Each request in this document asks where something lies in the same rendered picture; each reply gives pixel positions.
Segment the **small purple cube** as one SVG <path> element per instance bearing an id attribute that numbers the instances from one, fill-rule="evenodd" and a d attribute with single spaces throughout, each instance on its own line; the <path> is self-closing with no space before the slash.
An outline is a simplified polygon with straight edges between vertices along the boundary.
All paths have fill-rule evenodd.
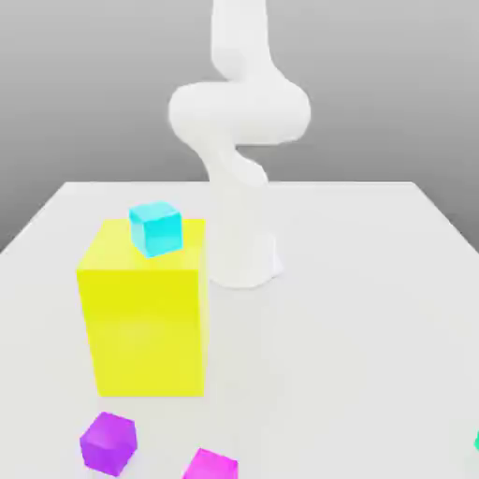
<path id="1" fill-rule="evenodd" d="M 84 465 L 118 477 L 138 449 L 136 424 L 125 417 L 102 412 L 80 437 Z"/>

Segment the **small cyan cube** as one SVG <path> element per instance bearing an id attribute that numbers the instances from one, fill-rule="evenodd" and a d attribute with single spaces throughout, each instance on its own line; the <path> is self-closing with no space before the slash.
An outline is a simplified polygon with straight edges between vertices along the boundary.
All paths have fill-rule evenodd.
<path id="1" fill-rule="evenodd" d="M 147 258 L 178 251 L 183 246 L 180 212 L 165 201 L 137 205 L 129 210 L 131 240 Z"/>

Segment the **small magenta cube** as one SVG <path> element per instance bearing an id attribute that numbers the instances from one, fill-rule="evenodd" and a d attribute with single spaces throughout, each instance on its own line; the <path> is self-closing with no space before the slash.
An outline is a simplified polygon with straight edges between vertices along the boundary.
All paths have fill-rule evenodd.
<path id="1" fill-rule="evenodd" d="M 235 459 L 199 448 L 182 479 L 239 479 L 239 463 Z"/>

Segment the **large yellow box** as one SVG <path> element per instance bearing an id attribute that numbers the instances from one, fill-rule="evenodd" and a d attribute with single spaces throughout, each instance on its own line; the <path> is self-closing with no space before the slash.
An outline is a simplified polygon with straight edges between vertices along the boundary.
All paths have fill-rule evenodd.
<path id="1" fill-rule="evenodd" d="M 209 345 L 205 222 L 186 219 L 183 247 L 154 258 L 123 219 L 105 221 L 77 267 L 102 397 L 200 397 Z"/>

